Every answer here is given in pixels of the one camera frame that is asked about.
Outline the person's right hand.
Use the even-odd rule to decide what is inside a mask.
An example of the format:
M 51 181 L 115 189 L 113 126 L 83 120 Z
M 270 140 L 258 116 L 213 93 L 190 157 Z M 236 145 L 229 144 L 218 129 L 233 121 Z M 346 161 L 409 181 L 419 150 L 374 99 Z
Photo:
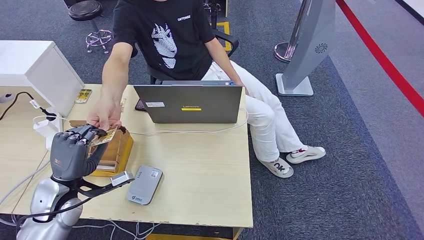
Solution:
M 100 97 L 90 110 L 86 122 L 102 130 L 120 128 L 121 100 L 109 97 Z

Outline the person's left hand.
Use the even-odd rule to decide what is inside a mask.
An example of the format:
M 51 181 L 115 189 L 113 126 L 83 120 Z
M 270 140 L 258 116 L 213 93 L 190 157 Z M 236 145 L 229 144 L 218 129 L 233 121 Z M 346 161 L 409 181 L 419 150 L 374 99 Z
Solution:
M 244 88 L 244 92 L 245 94 L 248 96 L 249 95 L 249 91 L 247 89 L 247 87 L 243 84 L 243 82 L 240 79 L 234 80 L 234 83 L 238 86 L 241 86 Z

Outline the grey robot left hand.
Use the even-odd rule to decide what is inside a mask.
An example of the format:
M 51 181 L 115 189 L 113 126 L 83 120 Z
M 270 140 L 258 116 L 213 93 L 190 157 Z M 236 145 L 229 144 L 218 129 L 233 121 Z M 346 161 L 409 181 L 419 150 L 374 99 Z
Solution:
M 72 127 L 54 135 L 50 149 L 50 166 L 53 178 L 60 181 L 80 179 L 93 173 L 108 144 L 98 145 L 89 154 L 89 144 L 107 132 L 88 123 Z

